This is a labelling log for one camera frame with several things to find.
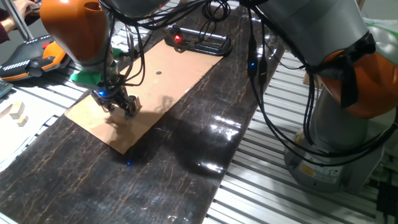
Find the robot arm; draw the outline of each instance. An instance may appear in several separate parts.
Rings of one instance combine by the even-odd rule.
[[[112,0],[108,4],[134,18],[150,14],[167,1]],[[334,99],[351,114],[372,118],[398,105],[398,61],[393,56],[397,47],[386,43],[396,38],[382,29],[369,31],[354,0],[246,2],[263,2],[257,5],[257,14],[267,18],[307,70],[319,74]],[[84,72],[74,77],[76,84],[91,88],[107,110],[117,104],[126,117],[132,117],[137,108],[129,104],[124,87],[117,85],[122,77],[108,46],[109,19],[104,8],[97,0],[44,0],[40,16],[49,34],[82,66]],[[95,82],[84,82],[86,77]],[[115,94],[106,97],[109,91]],[[131,111],[123,108],[125,104]]]

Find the person's hand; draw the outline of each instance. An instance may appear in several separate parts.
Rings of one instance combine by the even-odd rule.
[[[14,1],[14,4],[24,19],[26,15],[32,12],[30,7],[36,7],[36,4],[30,0],[16,0]]]

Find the orange device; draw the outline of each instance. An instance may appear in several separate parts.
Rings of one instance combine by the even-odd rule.
[[[44,72],[63,68],[69,62],[65,51],[49,35],[24,42],[0,66],[0,78],[14,82],[39,77]]]

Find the black cable bundle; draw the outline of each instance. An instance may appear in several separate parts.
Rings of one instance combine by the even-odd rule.
[[[248,8],[248,14],[249,14],[249,19],[250,19],[249,22],[250,22],[250,26],[251,26],[251,34],[250,34],[250,39],[249,39],[249,52],[248,52],[248,76],[251,81],[251,86],[252,86],[252,89],[254,92],[254,96],[255,96],[256,101],[260,107],[260,110],[264,117],[264,120],[265,120],[266,124],[268,125],[268,128],[271,130],[273,135],[282,143],[282,145],[284,147],[286,147],[286,149],[293,152],[296,156],[298,156],[302,160],[304,160],[310,164],[316,165],[316,166],[321,166],[321,167],[343,166],[345,164],[349,164],[351,162],[357,161],[358,159],[360,159],[364,156],[367,156],[368,154],[372,153],[373,151],[375,151],[376,149],[381,147],[394,134],[395,130],[398,129],[398,108],[397,108],[396,109],[396,117],[395,117],[394,122],[390,128],[388,128],[384,132],[378,134],[377,136],[374,136],[370,140],[366,141],[364,144],[362,144],[358,147],[355,147],[353,149],[350,149],[348,151],[345,151],[345,152],[329,152],[329,153],[315,152],[313,150],[309,150],[309,149],[297,144],[295,141],[293,141],[289,137],[287,137],[268,118],[265,108],[264,108],[264,99],[263,99],[263,97],[260,99],[259,94],[257,92],[256,84],[254,82],[254,77],[256,76],[256,74],[253,73],[253,71],[257,71],[257,68],[254,69],[254,68],[250,67],[250,65],[257,66],[257,57],[252,56],[253,50],[256,49],[257,47],[255,46],[255,44],[253,45],[253,43],[256,43],[256,41],[253,40],[254,34],[253,34],[253,28],[252,28],[251,12],[250,12],[249,8]],[[266,71],[266,63],[264,62],[264,60],[265,60],[265,56],[264,56],[265,55],[265,45],[268,47],[268,49],[271,50],[271,48],[266,44],[264,23],[262,23],[262,52],[263,52],[263,55],[261,57],[261,61],[260,61],[259,68],[258,68],[259,73],[260,73],[259,85],[260,85],[260,93],[261,94],[263,94],[264,85],[266,84],[266,81],[267,81],[267,78],[261,77],[264,75],[264,71]],[[315,79],[315,77],[313,75],[310,75],[310,89],[309,89],[307,109],[306,109],[307,115],[304,118],[304,126],[303,126],[304,135],[305,135],[305,138],[308,141],[308,143],[312,142],[312,139],[310,138],[310,135],[309,135],[309,129],[310,129],[310,119],[311,119],[313,104],[315,101],[314,79]],[[288,145],[288,143],[290,145],[293,145],[293,146],[311,154],[311,155],[319,156],[319,157],[342,158],[342,157],[355,156],[355,155],[357,155],[357,156],[352,159],[348,159],[347,161],[340,162],[337,164],[322,164],[322,163],[313,162],[310,159],[305,158],[300,153],[298,153],[297,151],[292,149],[291,146]]]

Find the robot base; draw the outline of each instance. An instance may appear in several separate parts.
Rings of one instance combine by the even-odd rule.
[[[305,139],[302,131],[294,141],[317,153],[342,153],[364,143],[368,136],[368,120],[356,118],[340,108],[329,92],[324,88],[319,96],[310,122],[310,135],[314,146]],[[290,145],[304,158],[321,164],[339,164],[359,155],[339,158],[314,156],[300,148]],[[320,192],[341,190],[359,191],[368,181],[373,170],[380,163],[384,146],[374,150],[357,161],[337,167],[320,167],[302,160],[293,152],[285,149],[285,164],[292,176],[302,185]]]
[[[295,140],[298,144],[307,149],[320,152],[310,146],[301,133],[296,134]],[[306,153],[297,147],[291,146],[291,148],[306,159],[324,164],[336,164],[356,157],[324,158]],[[325,193],[339,192],[342,190],[358,192],[368,181],[373,170],[379,164],[383,152],[384,148],[380,147],[367,156],[364,156],[362,159],[350,164],[337,167],[320,167],[302,160],[293,152],[285,149],[285,164],[294,179],[310,189]]]

